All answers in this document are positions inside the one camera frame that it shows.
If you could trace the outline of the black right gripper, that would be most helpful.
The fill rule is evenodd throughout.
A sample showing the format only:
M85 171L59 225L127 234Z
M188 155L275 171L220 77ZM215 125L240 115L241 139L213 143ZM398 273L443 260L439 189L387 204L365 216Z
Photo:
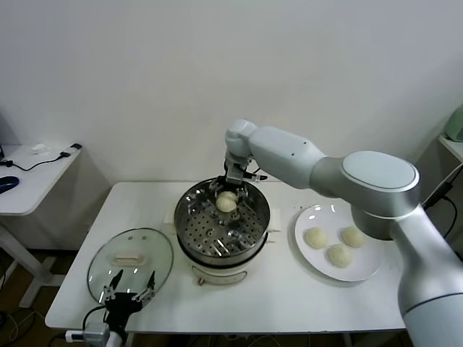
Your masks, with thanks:
M248 174L247 166L240 163L235 163L230 160L224 162L224 176L217 176L211 179L209 183L209 191L212 194L218 194L223 191L226 183L239 186L245 180ZM237 188L237 196L240 200L248 200L251 197L251 191L248 186L241 186Z

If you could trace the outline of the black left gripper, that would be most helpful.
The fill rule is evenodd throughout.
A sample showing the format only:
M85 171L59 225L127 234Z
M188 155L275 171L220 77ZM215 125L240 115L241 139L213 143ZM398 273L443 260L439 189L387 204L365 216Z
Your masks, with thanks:
M151 273L146 287L139 293L116 293L116 287L122 279L123 269L121 269L103 287L103 300L106 301L106 308L109 311L106 322L109 327L126 327L130 316L141 310L141 303L148 303L155 295L155 270Z

